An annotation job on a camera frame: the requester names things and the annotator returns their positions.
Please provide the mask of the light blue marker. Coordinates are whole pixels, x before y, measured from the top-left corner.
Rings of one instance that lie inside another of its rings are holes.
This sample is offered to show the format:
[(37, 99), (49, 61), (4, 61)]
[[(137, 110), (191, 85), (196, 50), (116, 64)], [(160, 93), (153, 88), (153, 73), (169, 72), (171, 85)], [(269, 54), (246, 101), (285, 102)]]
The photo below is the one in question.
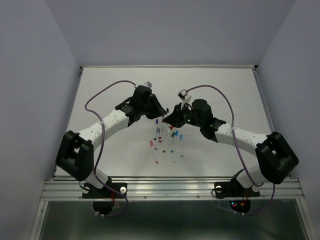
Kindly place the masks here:
[(184, 157), (184, 145), (183, 145), (183, 135), (182, 134), (179, 135), (179, 153), (180, 153), (180, 157), (183, 158)]

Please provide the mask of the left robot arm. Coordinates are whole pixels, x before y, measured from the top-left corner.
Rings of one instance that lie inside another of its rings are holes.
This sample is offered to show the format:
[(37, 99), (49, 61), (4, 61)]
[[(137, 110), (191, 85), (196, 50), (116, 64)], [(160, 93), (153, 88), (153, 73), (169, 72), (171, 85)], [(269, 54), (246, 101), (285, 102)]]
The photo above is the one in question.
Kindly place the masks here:
[(98, 162), (94, 159), (95, 150), (103, 149), (108, 138), (130, 127), (142, 116), (152, 120), (165, 114), (166, 110), (152, 93), (151, 83), (137, 85), (131, 97), (106, 117), (99, 117), (97, 123), (79, 132), (67, 131), (62, 137), (55, 163), (77, 181), (93, 186), (100, 197), (106, 197), (111, 193), (111, 179), (94, 166)]

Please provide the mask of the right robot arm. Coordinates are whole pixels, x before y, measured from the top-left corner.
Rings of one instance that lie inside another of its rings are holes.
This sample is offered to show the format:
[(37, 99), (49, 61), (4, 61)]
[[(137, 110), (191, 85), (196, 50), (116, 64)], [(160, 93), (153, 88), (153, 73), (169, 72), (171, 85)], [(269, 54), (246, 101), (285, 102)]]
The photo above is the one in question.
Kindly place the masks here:
[(212, 109), (204, 99), (196, 99), (191, 106), (177, 104), (173, 112), (165, 117), (165, 123), (175, 128), (185, 124), (198, 127), (208, 140), (230, 145), (252, 154), (257, 165), (244, 167), (230, 182), (231, 192), (242, 195), (255, 184), (270, 182), (279, 185), (299, 164), (299, 159), (282, 134), (260, 134), (231, 126), (214, 117)]

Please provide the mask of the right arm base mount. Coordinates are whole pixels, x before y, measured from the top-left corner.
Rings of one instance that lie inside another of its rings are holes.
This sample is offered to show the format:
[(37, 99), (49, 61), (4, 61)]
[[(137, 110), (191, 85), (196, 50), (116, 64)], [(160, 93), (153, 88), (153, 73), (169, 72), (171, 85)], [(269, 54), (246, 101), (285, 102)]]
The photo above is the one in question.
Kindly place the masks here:
[(244, 188), (233, 177), (230, 181), (218, 181), (214, 183), (211, 195), (217, 199), (229, 199), (229, 207), (233, 213), (246, 215), (251, 210), (250, 198), (260, 196), (259, 189), (254, 190), (253, 187)]

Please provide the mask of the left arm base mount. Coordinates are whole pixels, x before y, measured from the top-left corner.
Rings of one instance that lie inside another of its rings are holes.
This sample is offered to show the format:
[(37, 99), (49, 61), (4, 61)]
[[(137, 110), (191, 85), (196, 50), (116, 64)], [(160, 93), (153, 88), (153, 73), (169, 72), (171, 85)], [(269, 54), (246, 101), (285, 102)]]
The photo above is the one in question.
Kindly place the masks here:
[(118, 202), (118, 200), (125, 201), (124, 198), (104, 186), (96, 188), (89, 183), (79, 183), (79, 187), (82, 189), (83, 199), (93, 200), (92, 209), (96, 216), (102, 218), (117, 217), (128, 207), (126, 202), (124, 202), (124, 206)]

